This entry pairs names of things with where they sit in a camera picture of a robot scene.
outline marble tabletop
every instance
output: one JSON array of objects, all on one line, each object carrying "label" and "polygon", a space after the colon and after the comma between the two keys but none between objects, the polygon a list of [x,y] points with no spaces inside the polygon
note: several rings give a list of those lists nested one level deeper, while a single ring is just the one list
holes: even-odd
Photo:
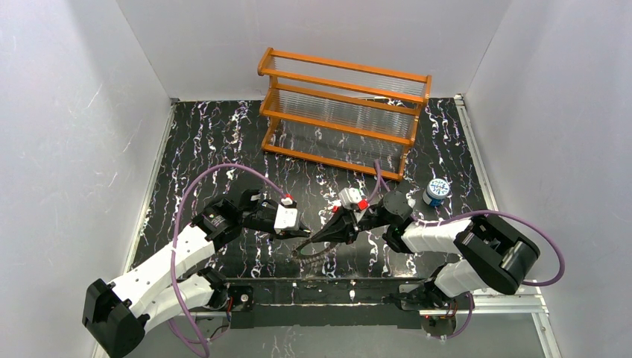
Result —
[{"label": "marble tabletop", "polygon": [[[269,121],[259,115],[260,104],[260,101],[175,104],[173,125],[132,267],[169,242],[176,208],[185,188],[202,171],[218,163],[242,163],[266,174],[297,200],[303,221],[313,231],[320,229],[332,215],[331,208],[341,189],[354,186],[365,194],[373,189],[376,180],[372,175],[264,153],[261,142]],[[323,140],[328,144],[320,147],[325,150],[336,147],[340,153],[346,153],[342,159],[367,160],[379,155],[383,166],[396,169],[398,165],[399,159],[390,149],[363,147],[357,139],[353,142],[353,136],[326,132],[322,128],[303,128],[302,131],[302,137],[312,144],[298,148],[300,150],[318,151],[319,146],[313,143]],[[291,145],[300,147],[298,142]],[[452,193],[437,209],[427,207],[421,200],[423,188],[432,178],[445,178],[452,186]],[[391,188],[397,184],[389,182]],[[218,172],[195,188],[195,196],[185,203],[183,220],[188,221],[210,198],[231,188],[261,186],[255,177],[239,170]],[[432,98],[422,112],[417,140],[406,160],[405,180],[398,187],[417,200],[415,211],[425,219],[447,219],[485,208],[470,150],[451,98]],[[278,199],[273,190],[265,188],[265,192]],[[301,239],[271,242],[267,234],[245,230],[240,239],[222,248],[208,262],[200,263],[199,268],[210,264],[227,277],[242,278],[427,277],[437,266],[451,260],[442,253],[395,253],[382,240],[383,232],[381,228],[361,233],[352,245],[338,246],[325,262],[302,266],[289,260],[291,249]]]}]

